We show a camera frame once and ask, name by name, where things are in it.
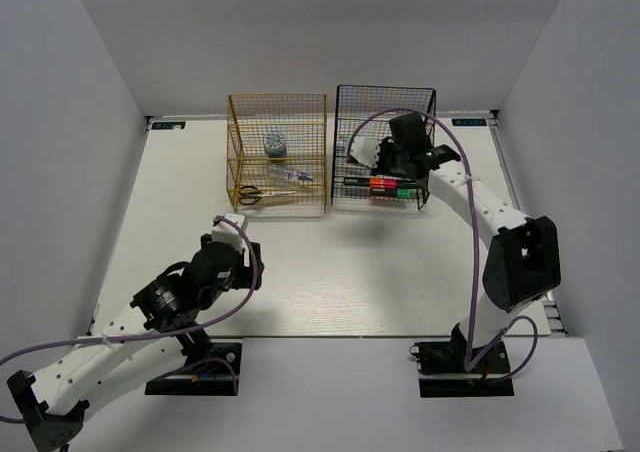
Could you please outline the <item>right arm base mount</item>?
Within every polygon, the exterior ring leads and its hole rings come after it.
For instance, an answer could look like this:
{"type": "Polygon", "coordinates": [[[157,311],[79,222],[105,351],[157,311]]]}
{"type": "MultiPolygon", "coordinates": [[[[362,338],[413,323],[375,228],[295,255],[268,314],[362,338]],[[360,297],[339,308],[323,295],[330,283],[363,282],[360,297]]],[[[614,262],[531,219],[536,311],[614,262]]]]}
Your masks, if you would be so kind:
{"type": "Polygon", "coordinates": [[[409,354],[417,364],[420,397],[491,398],[513,397],[511,379],[499,381],[511,372],[507,349],[503,342],[490,351],[471,371],[464,369],[464,354],[449,342],[416,342],[409,354]]]}

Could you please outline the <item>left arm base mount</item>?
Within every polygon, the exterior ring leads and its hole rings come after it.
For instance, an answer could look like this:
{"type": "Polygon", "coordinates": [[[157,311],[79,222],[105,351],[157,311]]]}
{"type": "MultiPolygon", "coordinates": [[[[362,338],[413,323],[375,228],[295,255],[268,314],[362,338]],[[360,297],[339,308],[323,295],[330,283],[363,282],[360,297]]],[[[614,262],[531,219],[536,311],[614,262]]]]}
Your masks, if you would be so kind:
{"type": "Polygon", "coordinates": [[[234,397],[238,395],[243,352],[242,341],[213,343],[213,360],[145,386],[147,396],[234,397]]]}

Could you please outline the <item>green black highlighter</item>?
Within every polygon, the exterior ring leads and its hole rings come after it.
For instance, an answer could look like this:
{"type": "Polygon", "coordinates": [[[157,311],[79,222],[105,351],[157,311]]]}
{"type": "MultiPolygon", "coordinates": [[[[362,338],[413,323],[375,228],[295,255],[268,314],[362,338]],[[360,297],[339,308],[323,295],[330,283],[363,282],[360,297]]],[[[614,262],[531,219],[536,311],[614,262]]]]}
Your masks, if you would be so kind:
{"type": "Polygon", "coordinates": [[[370,188],[369,193],[372,197],[393,198],[399,200],[410,199],[412,197],[411,189],[370,188]]]}

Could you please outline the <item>round blue white tape tin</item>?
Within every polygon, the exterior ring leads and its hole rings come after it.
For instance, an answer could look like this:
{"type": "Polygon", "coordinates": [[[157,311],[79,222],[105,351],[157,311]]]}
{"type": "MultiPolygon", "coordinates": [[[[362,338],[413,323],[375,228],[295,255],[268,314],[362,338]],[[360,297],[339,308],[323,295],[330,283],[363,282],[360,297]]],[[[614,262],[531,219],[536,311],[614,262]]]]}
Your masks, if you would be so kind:
{"type": "Polygon", "coordinates": [[[287,156],[286,137],[282,132],[268,132],[263,138],[263,149],[270,159],[287,156]]]}

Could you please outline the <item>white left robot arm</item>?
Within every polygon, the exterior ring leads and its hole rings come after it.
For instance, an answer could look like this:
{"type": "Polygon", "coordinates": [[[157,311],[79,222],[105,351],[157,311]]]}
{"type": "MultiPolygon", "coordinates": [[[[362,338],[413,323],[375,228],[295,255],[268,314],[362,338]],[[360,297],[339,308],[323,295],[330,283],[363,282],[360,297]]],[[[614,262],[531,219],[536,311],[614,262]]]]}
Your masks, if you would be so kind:
{"type": "Polygon", "coordinates": [[[196,318],[225,292],[258,290],[263,271],[261,246],[244,233],[205,234],[191,260],[161,272],[99,337],[72,341],[53,364],[11,375],[7,386],[35,448],[67,450],[91,415],[150,381],[175,376],[185,385],[222,371],[236,394],[231,351],[196,318]]]}

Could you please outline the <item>black handled scissors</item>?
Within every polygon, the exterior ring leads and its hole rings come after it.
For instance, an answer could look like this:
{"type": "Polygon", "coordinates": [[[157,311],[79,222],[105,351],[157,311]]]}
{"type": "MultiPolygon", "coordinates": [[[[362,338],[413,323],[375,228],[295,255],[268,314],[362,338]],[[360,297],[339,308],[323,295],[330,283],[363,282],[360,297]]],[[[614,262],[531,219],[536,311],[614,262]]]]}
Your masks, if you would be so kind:
{"type": "Polygon", "coordinates": [[[239,189],[238,202],[240,205],[255,205],[263,199],[271,199],[295,195],[295,191],[290,190],[263,190],[253,185],[245,185],[239,189]]]}

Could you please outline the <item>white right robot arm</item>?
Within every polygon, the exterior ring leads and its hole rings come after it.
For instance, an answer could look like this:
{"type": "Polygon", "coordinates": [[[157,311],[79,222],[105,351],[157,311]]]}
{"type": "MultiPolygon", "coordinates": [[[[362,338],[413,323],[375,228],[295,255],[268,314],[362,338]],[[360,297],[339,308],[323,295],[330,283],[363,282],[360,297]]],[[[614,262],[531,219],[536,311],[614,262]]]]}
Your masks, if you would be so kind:
{"type": "Polygon", "coordinates": [[[473,271],[468,316],[451,334],[453,362],[477,369],[522,311],[561,282],[558,231],[547,216],[533,218],[507,205],[472,172],[460,141],[435,147],[426,132],[433,115],[394,109],[389,127],[392,171],[450,207],[472,230],[473,271]]]}

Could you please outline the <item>orange black highlighter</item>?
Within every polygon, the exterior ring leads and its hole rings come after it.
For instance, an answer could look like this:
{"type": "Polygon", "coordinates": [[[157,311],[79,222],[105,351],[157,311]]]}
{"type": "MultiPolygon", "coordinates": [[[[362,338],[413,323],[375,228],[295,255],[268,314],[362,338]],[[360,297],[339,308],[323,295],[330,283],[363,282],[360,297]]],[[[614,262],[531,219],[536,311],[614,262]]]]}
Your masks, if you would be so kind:
{"type": "Polygon", "coordinates": [[[384,180],[370,177],[345,177],[343,184],[354,187],[383,188],[384,180]]]}

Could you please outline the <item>pink black highlighter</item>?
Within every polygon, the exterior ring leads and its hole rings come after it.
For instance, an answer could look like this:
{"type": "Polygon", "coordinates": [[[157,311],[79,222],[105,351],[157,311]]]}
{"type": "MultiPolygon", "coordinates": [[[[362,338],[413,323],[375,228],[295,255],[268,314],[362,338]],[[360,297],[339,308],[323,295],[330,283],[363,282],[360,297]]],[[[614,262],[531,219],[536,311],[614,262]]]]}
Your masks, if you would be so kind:
{"type": "Polygon", "coordinates": [[[386,189],[415,189],[418,185],[410,180],[384,179],[382,185],[386,189]]]}

